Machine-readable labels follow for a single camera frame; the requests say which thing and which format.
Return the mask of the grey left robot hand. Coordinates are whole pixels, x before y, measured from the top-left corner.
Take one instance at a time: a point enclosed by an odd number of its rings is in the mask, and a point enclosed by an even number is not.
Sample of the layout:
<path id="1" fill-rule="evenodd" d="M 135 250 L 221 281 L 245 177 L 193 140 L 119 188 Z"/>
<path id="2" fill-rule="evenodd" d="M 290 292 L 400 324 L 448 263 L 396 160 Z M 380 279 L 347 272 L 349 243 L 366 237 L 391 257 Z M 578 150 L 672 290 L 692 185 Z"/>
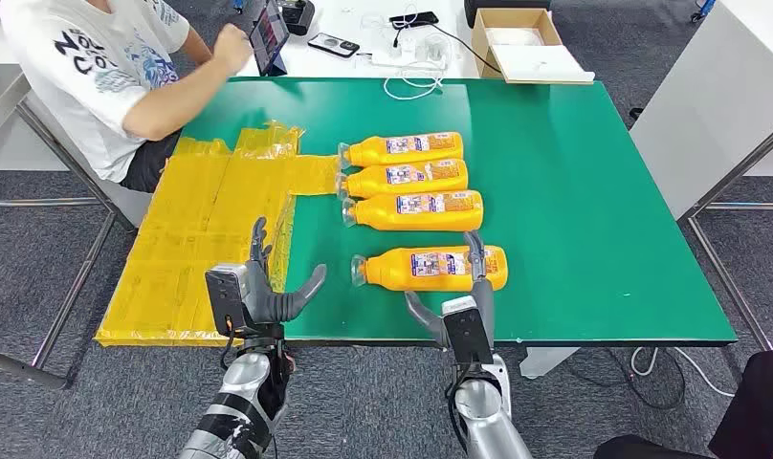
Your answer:
<path id="1" fill-rule="evenodd" d="M 271 246 L 263 246 L 267 235 L 266 218 L 260 216 L 252 229 L 250 259 L 245 263 L 247 269 L 248 293 L 244 304 L 254 323 L 282 323 L 298 317 L 304 307 L 317 294 L 323 285 L 327 266 L 319 264 L 311 276 L 291 293 L 277 293 L 272 289 L 268 273 L 268 257 Z"/>

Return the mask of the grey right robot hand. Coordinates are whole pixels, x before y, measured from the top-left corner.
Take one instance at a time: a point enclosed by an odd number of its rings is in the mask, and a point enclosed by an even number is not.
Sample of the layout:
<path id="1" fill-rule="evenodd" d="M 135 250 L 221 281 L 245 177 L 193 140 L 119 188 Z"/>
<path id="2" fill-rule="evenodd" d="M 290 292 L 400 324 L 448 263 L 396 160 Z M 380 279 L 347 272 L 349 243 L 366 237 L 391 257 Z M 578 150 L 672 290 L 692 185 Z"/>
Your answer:
<path id="1" fill-rule="evenodd" d="M 485 331 L 488 348 L 494 349 L 495 331 L 495 300 L 494 288 L 487 277 L 486 246 L 476 230 L 464 233 L 468 244 L 467 260 L 471 265 L 472 289 L 467 295 L 456 297 L 441 304 L 442 315 L 435 314 L 426 307 L 418 294 L 413 291 L 404 292 L 409 314 L 421 324 L 440 348 L 451 348 L 451 340 L 445 326 L 444 318 L 463 311 L 477 310 Z"/>

